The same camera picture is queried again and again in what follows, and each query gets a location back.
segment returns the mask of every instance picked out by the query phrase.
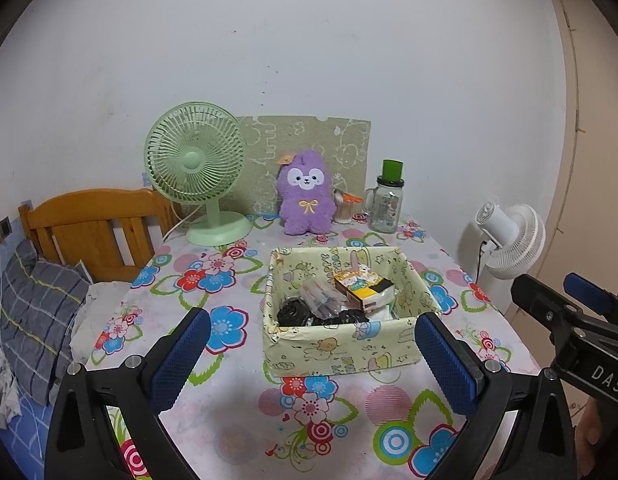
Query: cotton swab container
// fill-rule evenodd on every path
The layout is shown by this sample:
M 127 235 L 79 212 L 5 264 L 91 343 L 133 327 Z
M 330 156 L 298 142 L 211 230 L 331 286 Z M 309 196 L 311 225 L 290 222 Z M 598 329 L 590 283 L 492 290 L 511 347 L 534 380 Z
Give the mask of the cotton swab container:
M 334 200 L 336 202 L 336 213 L 333 216 L 333 221 L 338 224 L 351 224 L 356 204 L 362 203 L 362 198 L 337 189 L 334 192 Z

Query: metal bolt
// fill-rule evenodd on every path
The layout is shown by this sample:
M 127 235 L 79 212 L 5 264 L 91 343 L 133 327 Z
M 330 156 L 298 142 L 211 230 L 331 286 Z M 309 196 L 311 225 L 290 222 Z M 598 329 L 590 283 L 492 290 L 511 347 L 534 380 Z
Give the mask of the metal bolt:
M 67 373 L 69 375 L 75 375 L 80 371 L 80 368 L 82 368 L 82 365 L 79 362 L 73 361 L 67 366 Z
M 553 368 L 545 368 L 544 376 L 550 381 L 554 381 L 558 378 L 558 375 Z
M 496 373 L 499 372 L 500 370 L 502 370 L 502 366 L 500 366 L 500 363 L 497 361 L 494 361 L 493 359 L 489 359 L 488 361 L 484 361 L 484 367 L 492 373 Z
M 129 355 L 129 357 L 124 360 L 124 366 L 127 368 L 137 368 L 140 366 L 141 362 L 142 358 L 139 355 Z

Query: wooden door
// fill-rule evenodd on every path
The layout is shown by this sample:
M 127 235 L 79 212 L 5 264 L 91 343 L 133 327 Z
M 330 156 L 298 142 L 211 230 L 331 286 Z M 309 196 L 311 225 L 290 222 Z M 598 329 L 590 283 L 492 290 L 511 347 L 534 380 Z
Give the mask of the wooden door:
M 576 272 L 618 294 L 618 37 L 591 0 L 560 3 L 575 65 L 576 132 L 566 198 L 537 277 L 563 292 L 564 277 Z M 521 310 L 512 326 L 540 366 L 549 365 L 548 331 Z M 568 385 L 566 393 L 574 415 L 586 396 Z

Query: stuffed animal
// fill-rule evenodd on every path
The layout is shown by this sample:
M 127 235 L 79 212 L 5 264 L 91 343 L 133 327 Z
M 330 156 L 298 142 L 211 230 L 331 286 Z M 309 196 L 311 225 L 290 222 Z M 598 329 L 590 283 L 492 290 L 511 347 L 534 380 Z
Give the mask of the stuffed animal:
M 284 232 L 303 235 L 311 231 L 323 235 L 331 231 L 336 211 L 331 192 L 331 177 L 319 153 L 307 150 L 294 156 L 278 176 L 282 196 L 280 218 Z

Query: human hand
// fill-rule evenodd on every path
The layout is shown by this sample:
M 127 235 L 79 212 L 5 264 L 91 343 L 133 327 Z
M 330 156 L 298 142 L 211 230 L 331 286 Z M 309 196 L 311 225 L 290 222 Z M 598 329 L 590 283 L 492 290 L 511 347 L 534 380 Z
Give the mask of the human hand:
M 602 422 L 598 412 L 598 403 L 589 398 L 580 422 L 576 426 L 576 457 L 578 460 L 578 478 L 591 473 L 596 464 L 593 446 L 600 440 Z

